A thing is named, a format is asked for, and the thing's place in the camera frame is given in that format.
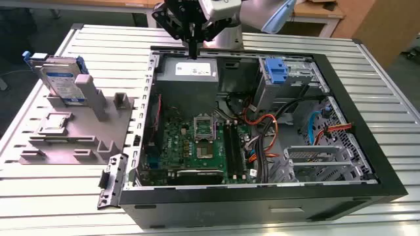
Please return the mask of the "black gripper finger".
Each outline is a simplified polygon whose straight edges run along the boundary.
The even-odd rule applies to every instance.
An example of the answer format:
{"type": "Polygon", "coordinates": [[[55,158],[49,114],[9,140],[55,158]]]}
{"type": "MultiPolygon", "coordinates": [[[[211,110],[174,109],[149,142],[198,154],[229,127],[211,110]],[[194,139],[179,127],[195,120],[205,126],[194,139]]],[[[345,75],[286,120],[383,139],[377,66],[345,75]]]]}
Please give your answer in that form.
{"type": "Polygon", "coordinates": [[[194,58],[194,41],[190,32],[190,23],[186,15],[185,3],[157,3],[151,17],[174,40],[181,40],[187,48],[187,57],[194,58]]]}
{"type": "Polygon", "coordinates": [[[226,28],[230,24],[230,19],[225,18],[217,20],[214,23],[203,26],[205,21],[199,21],[194,23],[193,26],[193,59],[197,58],[199,54],[198,48],[201,47],[198,44],[202,44],[203,41],[209,42],[218,35],[218,33],[226,28]]]}

